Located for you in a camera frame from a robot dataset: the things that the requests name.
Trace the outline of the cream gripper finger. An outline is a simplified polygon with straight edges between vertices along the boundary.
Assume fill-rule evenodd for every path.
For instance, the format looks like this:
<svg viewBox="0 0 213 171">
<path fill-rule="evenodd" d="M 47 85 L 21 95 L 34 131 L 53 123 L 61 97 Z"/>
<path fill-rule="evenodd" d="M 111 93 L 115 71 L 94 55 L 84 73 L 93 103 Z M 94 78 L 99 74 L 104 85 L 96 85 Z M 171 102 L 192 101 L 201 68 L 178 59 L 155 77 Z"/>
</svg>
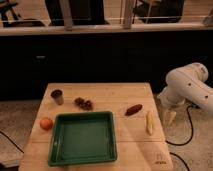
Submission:
<svg viewBox="0 0 213 171">
<path fill-rule="evenodd" d="M 172 124 L 172 122 L 174 121 L 175 117 L 176 117 L 177 112 L 176 111 L 167 111 L 165 113 L 165 121 L 164 121 L 164 125 L 165 126 L 170 126 Z"/>
</svg>

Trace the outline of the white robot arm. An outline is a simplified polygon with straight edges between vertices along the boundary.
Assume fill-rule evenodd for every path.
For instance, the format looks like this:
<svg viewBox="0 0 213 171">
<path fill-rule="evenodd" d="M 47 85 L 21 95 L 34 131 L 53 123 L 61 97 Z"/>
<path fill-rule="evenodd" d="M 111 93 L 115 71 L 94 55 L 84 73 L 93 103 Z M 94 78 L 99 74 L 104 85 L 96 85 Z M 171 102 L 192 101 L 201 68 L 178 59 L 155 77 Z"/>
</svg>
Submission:
<svg viewBox="0 0 213 171">
<path fill-rule="evenodd" d="M 213 114 L 213 88 L 205 84 L 209 72 L 201 63 L 191 63 L 175 68 L 166 75 L 166 87 L 157 98 L 162 105 L 164 126 L 169 126 L 176 116 L 175 108 L 189 100 Z"/>
</svg>

